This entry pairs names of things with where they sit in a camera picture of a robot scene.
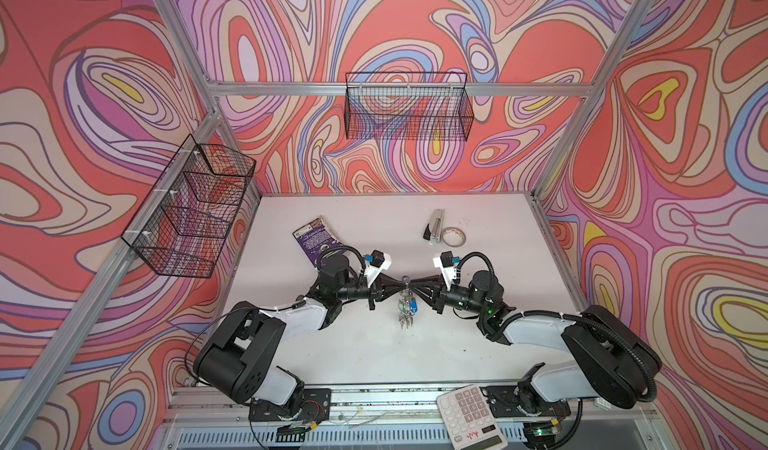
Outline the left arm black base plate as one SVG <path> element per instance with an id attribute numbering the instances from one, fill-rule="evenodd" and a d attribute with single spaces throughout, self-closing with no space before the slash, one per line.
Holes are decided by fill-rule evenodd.
<path id="1" fill-rule="evenodd" d="M 331 402 L 330 388 L 303 388 L 282 405 L 267 400 L 255 400 L 250 404 L 248 421 L 321 423 L 328 419 Z"/>

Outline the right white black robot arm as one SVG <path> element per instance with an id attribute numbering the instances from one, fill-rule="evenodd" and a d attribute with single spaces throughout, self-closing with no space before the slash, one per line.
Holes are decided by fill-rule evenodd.
<path id="1" fill-rule="evenodd" d="M 579 314 L 521 310 L 504 301 L 504 289 L 489 258 L 444 252 L 434 258 L 435 276 L 406 286 L 435 312 L 460 310 L 488 341 L 529 345 L 567 354 L 559 364 L 534 364 L 516 383 L 509 402 L 526 414 L 567 400 L 602 398 L 621 409 L 657 398 L 660 357 L 605 307 Z"/>

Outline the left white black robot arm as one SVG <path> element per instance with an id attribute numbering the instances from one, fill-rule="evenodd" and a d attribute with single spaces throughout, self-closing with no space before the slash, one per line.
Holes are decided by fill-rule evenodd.
<path id="1" fill-rule="evenodd" d="M 340 245 L 316 259 L 309 290 L 283 307 L 263 308 L 241 301 L 211 323 L 215 328 L 185 365 L 196 382 L 217 389 L 237 404 L 265 402 L 293 409 L 304 382 L 274 363 L 280 343 L 330 326 L 348 302 L 373 310 L 393 293 L 385 289 L 392 258 L 374 250 L 364 256 Z"/>

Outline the large keyring with coloured keys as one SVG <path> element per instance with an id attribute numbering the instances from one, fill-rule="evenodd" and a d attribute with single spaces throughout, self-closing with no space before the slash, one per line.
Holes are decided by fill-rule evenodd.
<path id="1" fill-rule="evenodd" d="M 408 276 L 402 277 L 402 288 L 398 294 L 398 322 L 401 329 L 410 329 L 414 323 L 414 315 L 418 312 L 415 294 Z"/>

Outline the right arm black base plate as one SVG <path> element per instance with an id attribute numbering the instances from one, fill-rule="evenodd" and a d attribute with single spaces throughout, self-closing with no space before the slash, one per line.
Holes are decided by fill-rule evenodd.
<path id="1" fill-rule="evenodd" d="M 517 385 L 492 385 L 480 388 L 496 418 L 562 419 L 571 415 L 568 403 L 546 402 L 531 388 Z"/>

